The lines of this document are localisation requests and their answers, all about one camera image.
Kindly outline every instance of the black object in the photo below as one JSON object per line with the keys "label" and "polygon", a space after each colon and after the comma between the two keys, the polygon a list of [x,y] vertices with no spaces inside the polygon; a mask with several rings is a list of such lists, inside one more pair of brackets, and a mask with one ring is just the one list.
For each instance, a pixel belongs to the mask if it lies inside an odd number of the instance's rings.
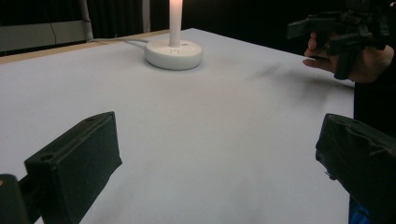
{"label": "black object", "polygon": [[[289,23],[286,38],[317,32],[318,46],[325,47],[329,56],[340,56],[334,77],[344,80],[349,77],[352,64],[364,47],[385,48],[389,36],[386,16],[389,4],[389,0],[346,0],[344,11],[309,15],[302,21]],[[333,32],[339,36],[329,40]]]}
{"label": "black object", "polygon": [[122,164],[114,112],[84,119],[25,161],[28,175],[0,175],[0,223],[79,223]]}
{"label": "black object", "polygon": [[[283,0],[269,3],[241,0],[184,1],[182,30],[199,29],[303,55],[306,36],[286,39],[285,27],[288,23],[310,13],[339,10],[345,5],[344,0]],[[152,0],[149,10],[151,31],[169,29],[169,0]]]}
{"label": "black object", "polygon": [[396,139],[355,119],[327,114],[316,159],[367,208],[375,224],[396,223]]}

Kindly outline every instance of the black curtain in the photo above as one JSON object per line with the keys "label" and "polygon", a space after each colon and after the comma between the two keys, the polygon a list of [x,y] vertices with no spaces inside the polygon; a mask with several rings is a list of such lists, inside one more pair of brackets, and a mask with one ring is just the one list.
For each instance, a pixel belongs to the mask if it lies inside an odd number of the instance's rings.
{"label": "black curtain", "polygon": [[[94,38],[143,33],[142,0],[88,0]],[[78,0],[2,0],[0,25],[81,20]]]}
{"label": "black curtain", "polygon": [[142,0],[88,0],[94,38],[143,33]]}

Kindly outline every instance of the dark background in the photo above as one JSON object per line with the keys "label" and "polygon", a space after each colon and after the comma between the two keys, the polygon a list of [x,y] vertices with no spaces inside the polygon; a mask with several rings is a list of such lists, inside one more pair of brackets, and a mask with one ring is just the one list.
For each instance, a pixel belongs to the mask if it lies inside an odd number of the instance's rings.
{"label": "dark background", "polygon": [[[303,54],[307,36],[286,39],[287,24],[345,9],[345,0],[184,0],[182,29],[196,28]],[[169,0],[150,0],[151,31],[169,29]]]}
{"label": "dark background", "polygon": [[[142,0],[87,0],[94,38],[113,38],[143,33]],[[0,25],[79,21],[78,0],[1,0]],[[0,52],[5,55],[84,43],[57,44]]]}

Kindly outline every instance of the power cord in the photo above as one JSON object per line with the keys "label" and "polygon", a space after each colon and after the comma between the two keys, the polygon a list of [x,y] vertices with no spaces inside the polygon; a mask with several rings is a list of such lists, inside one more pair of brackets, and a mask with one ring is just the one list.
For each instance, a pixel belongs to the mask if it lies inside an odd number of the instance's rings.
{"label": "power cord", "polygon": [[51,21],[49,15],[47,14],[46,9],[44,7],[42,7],[42,9],[43,9],[44,16],[46,17],[46,19],[47,19],[47,21],[49,23],[49,27],[50,27],[50,29],[52,31],[54,45],[56,45],[56,44],[58,44],[58,40],[57,40],[57,37],[56,37],[56,34],[55,34],[55,30],[53,29],[52,21]]}
{"label": "power cord", "polygon": [[89,40],[87,43],[90,42],[107,42],[107,41],[124,41],[124,42],[128,42],[128,41],[137,41],[137,42],[143,42],[143,43],[148,43],[149,41],[146,39],[135,39],[135,38],[128,38],[128,37],[116,37],[116,38],[95,38],[92,40]]}

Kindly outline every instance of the black sleeve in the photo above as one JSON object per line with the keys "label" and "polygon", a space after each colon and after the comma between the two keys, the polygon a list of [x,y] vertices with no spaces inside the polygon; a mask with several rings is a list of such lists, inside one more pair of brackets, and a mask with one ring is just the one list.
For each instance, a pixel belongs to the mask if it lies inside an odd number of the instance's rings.
{"label": "black sleeve", "polygon": [[[396,8],[389,14],[388,45],[396,52]],[[388,69],[371,84],[355,83],[354,119],[396,137],[396,55]]]}

